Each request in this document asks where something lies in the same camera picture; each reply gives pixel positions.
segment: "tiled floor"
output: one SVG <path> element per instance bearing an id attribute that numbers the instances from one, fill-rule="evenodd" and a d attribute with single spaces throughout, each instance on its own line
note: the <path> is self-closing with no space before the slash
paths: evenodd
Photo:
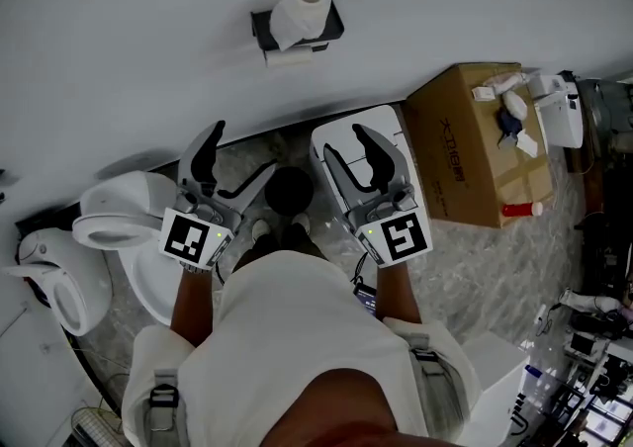
<path id="1" fill-rule="evenodd" d="M 222 188 L 234 189 L 258 165 L 272 158 L 313 175 L 308 163 L 313 126 L 304 124 L 264 134 L 219 150 L 215 173 Z M 574 224 L 583 216 L 584 196 L 582 180 L 566 172 L 560 148 L 552 150 L 550 167 L 556 201 L 543 217 L 520 220 L 503 230 L 431 221 L 434 249 L 409 261 L 408 269 L 423 318 L 441 319 L 460 341 L 489 329 L 527 348 L 532 365 L 560 375 L 565 367 L 560 347 L 567 314 L 554 312 L 550 333 L 539 338 L 534 336 L 534 319 L 542 304 L 551 306 L 565 287 L 580 282 L 581 235 L 574 231 Z M 318 186 L 309 214 L 314 242 L 351 278 L 363 252 L 333 219 Z M 276 227 L 287 222 L 265 205 L 260 194 L 246 212 L 242 231 L 221 258 L 224 277 L 249 247 L 252 223 L 262 217 Z M 80 342 L 129 366 L 135 335 L 154 319 L 136 299 L 116 253 L 110 253 L 108 260 L 115 289 L 111 310 Z M 370 261 L 363 275 L 372 284 L 376 267 Z M 217 281 L 215 288 L 221 288 Z M 126 378 L 112 376 L 122 369 L 91 354 L 88 357 L 98 375 L 104 381 L 110 379 L 108 388 L 120 401 Z"/>

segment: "cardboard box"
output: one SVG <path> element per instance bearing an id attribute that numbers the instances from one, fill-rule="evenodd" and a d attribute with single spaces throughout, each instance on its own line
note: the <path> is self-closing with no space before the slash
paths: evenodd
<path id="1" fill-rule="evenodd" d="M 552 196 L 543 136 L 526 87 L 515 92 L 528 106 L 523 128 L 538 143 L 531 158 L 518 148 L 499 149 L 500 97 L 476 102 L 472 89 L 487 79 L 521 70 L 500 63 L 457 64 L 411 94 L 403 113 L 430 215 L 434 219 L 503 227 L 513 219 L 503 204 Z"/>

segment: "toilet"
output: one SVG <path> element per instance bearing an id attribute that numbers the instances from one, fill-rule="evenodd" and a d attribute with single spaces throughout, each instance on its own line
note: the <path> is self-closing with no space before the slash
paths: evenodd
<path id="1" fill-rule="evenodd" d="M 112 280 L 102 252 L 78 244 L 58 228 L 32 232 L 20 243 L 19 266 L 7 275 L 29 277 L 46 294 L 66 331 L 82 336 L 105 316 L 112 299 Z"/>
<path id="2" fill-rule="evenodd" d="M 180 264 L 158 252 L 166 208 L 176 202 L 177 186 L 169 178 L 133 171 L 86 191 L 81 217 L 72 226 L 82 245 L 119 252 L 140 303 L 156 320 L 169 325 L 182 275 Z"/>

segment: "toilet paper holder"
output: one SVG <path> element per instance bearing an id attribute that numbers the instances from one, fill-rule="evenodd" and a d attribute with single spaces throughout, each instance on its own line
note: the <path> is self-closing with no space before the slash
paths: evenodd
<path id="1" fill-rule="evenodd" d="M 279 45 L 277 45 L 277 42 L 270 33 L 271 14 L 272 10 L 250 14 L 253 35 L 257 39 L 257 44 L 264 53 L 264 56 L 266 51 L 279 50 Z M 339 39 L 343 35 L 343 32 L 345 32 L 345 26 L 332 1 L 327 20 L 325 21 L 323 34 L 314 40 L 301 40 L 293 46 L 310 46 L 313 51 L 324 51 L 329 46 L 329 42 Z"/>

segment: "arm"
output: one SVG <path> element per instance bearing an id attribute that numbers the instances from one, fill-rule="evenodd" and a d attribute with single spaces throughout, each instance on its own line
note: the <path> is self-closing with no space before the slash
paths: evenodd
<path id="1" fill-rule="evenodd" d="M 387 268 L 378 268 L 377 281 L 376 317 L 378 319 L 382 320 L 389 316 L 422 324 L 405 262 Z"/>
<path id="2" fill-rule="evenodd" d="M 194 347 L 209 337 L 213 331 L 211 272 L 196 274 L 183 270 L 170 329 Z"/>

